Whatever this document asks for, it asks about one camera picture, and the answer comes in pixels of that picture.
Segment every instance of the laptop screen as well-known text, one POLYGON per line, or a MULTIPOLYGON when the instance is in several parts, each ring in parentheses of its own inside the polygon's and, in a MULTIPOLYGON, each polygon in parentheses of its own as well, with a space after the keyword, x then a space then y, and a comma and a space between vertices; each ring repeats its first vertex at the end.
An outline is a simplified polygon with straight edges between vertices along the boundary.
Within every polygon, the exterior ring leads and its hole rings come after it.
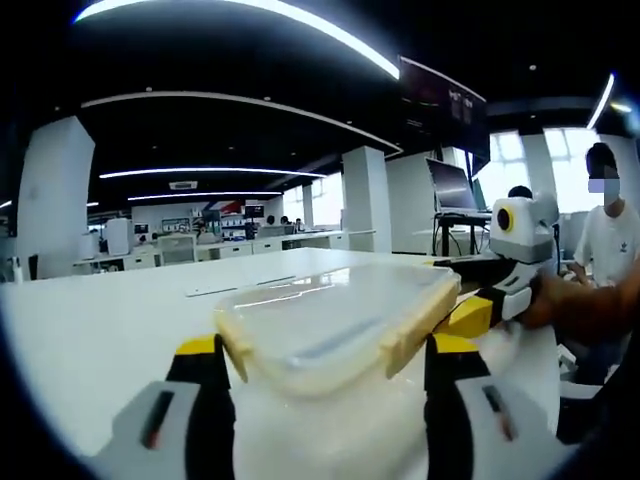
POLYGON ((464 170, 437 160, 427 160, 441 208, 477 210, 464 170))

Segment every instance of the white pillar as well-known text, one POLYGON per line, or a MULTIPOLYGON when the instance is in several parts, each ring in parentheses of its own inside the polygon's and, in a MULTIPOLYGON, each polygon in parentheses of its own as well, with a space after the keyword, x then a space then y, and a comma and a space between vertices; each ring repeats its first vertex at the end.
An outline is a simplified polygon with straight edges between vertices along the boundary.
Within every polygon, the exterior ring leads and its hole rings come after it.
POLYGON ((313 193, 311 192, 311 185, 306 185, 302 187, 302 206, 304 207, 304 224, 312 227, 314 223, 313 223, 313 193))
POLYGON ((523 135, 520 138, 529 172, 531 191, 550 193, 557 197, 551 154, 544 135, 523 135))
POLYGON ((24 158, 18 201, 18 255, 37 254, 38 278, 71 275, 87 230, 95 143, 76 117, 39 128, 24 158))
POLYGON ((384 154, 361 147, 342 155, 344 204, 350 231, 375 230, 373 235, 354 235, 351 249, 391 253, 389 189, 384 154))

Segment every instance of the ceiling light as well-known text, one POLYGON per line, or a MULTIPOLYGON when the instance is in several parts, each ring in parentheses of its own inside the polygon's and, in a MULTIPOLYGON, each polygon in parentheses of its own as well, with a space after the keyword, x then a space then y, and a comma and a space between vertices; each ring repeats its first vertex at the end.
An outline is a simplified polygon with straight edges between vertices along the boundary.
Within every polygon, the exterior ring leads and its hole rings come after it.
MULTIPOLYGON (((79 22, 87 17, 96 15, 98 13, 106 12, 114 8, 123 7, 125 5, 132 5, 134 3, 141 3, 149 0, 102 0, 101 2, 94 3, 93 5, 85 8, 75 18, 74 23, 79 22)), ((218 0, 227 1, 231 3, 239 3, 247 5, 249 7, 261 8, 268 10, 279 15, 283 15, 292 20, 296 20, 300 23, 304 23, 311 28, 321 31, 322 33, 333 37, 339 42, 343 43, 347 47, 355 50, 360 55, 368 58, 371 62, 378 65, 384 71, 386 71, 393 78, 398 80, 400 78, 400 70, 389 60, 384 58, 369 45, 365 44, 362 40, 354 37, 348 32, 345 32, 336 25, 326 21, 324 18, 318 17, 312 13, 307 12, 293 5, 281 2, 279 0, 218 0)))
POLYGON ((326 175, 319 173, 295 172, 291 170, 271 170, 268 168, 242 168, 242 167, 178 167, 178 168, 151 168, 147 170, 130 170, 127 172, 103 173, 100 178, 130 177, 132 175, 151 175, 155 173, 219 173, 219 172, 242 172, 242 173, 268 173, 273 175, 298 175, 301 177, 325 178, 326 175))
POLYGON ((388 142, 380 137, 377 137, 369 132, 365 132, 364 130, 361 130, 357 127, 354 127, 353 125, 347 125, 344 122, 339 122, 338 120, 334 120, 333 118, 329 118, 329 117, 325 117, 323 115, 318 115, 317 113, 312 113, 312 112, 308 112, 306 110, 301 110, 299 108, 295 108, 295 107, 291 107, 289 105, 283 105, 281 103, 275 103, 275 102, 265 102, 262 99, 257 99, 257 98, 249 98, 249 97, 242 97, 239 95, 229 95, 227 93, 217 93, 217 92, 189 92, 189 91, 167 91, 167 92, 151 92, 151 93, 145 93, 145 92, 136 92, 136 93, 125 93, 122 95, 114 95, 112 97, 105 97, 105 98, 99 98, 96 100, 90 100, 87 102, 84 102, 82 104, 80 104, 80 108, 85 109, 85 108, 91 108, 91 107, 96 107, 99 105, 107 105, 109 103, 114 103, 114 102, 127 102, 127 101, 132 101, 132 100, 138 100, 138 99, 147 99, 149 97, 154 97, 154 98, 206 98, 206 99, 210 99, 210 100, 222 100, 225 102, 238 102, 238 103, 246 103, 249 105, 258 105, 261 107, 267 107, 267 108, 273 108, 274 110, 280 110, 283 112, 289 112, 289 113, 293 113, 295 115, 300 115, 303 117, 307 117, 307 118, 312 118, 314 120, 318 120, 320 122, 325 122, 328 123, 330 125, 334 125, 336 127, 345 129, 345 130, 349 130, 351 132, 357 133, 358 135, 362 135, 364 137, 367 137, 371 140, 374 140, 378 143, 387 145, 388 147, 393 148, 394 150, 397 150, 396 153, 392 154, 392 155, 398 155, 403 153, 403 150, 397 146, 395 146, 393 143, 388 142))
POLYGON ((588 129, 592 129, 596 125, 598 118, 600 118, 600 115, 602 114, 602 110, 604 109, 604 106, 607 104, 607 101, 609 100, 609 96, 611 95, 611 90, 613 90, 613 82, 615 82, 615 80, 616 80, 616 77, 613 75, 613 73, 610 73, 609 80, 607 81, 607 86, 604 87, 604 92, 602 92, 602 97, 600 98, 600 102, 598 102, 598 106, 593 112, 593 115, 591 116, 591 120, 589 120, 589 123, 587 123, 588 129))
POLYGON ((611 102, 609 105, 611 105, 611 108, 617 110, 620 113, 631 113, 633 111, 633 109, 629 105, 625 105, 623 103, 611 102))
POLYGON ((245 195, 282 195, 282 192, 202 192, 202 193, 172 193, 167 195, 147 195, 145 197, 129 197, 127 200, 135 202, 138 200, 155 200, 160 198, 179 198, 179 197, 210 197, 210 196, 236 196, 243 197, 245 195))

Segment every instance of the plastic food container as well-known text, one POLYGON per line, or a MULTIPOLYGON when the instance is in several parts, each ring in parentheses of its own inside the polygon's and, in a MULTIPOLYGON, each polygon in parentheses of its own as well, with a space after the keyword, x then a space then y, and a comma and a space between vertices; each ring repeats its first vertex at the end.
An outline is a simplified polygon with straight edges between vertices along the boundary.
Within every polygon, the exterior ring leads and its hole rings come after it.
POLYGON ((446 268, 369 264, 246 291, 216 309, 240 377, 296 395, 330 393, 372 369, 392 378, 455 305, 446 268))

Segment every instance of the person sitting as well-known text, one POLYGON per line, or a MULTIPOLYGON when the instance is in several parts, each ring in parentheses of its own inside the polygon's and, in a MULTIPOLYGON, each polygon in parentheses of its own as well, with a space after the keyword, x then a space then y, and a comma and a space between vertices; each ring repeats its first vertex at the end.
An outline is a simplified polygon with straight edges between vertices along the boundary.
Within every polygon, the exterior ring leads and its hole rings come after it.
MULTIPOLYGON (((589 182, 600 183, 603 205, 593 208, 584 222, 576 247, 575 262, 569 268, 578 281, 589 288, 594 285, 587 277, 586 267, 593 268, 595 287, 613 287, 632 270, 640 258, 640 217, 629 202, 620 197, 620 178, 616 158, 605 143, 595 143, 587 152, 586 167, 589 182)), ((602 385, 624 352, 625 339, 610 339, 592 345, 579 362, 575 383, 602 385)))

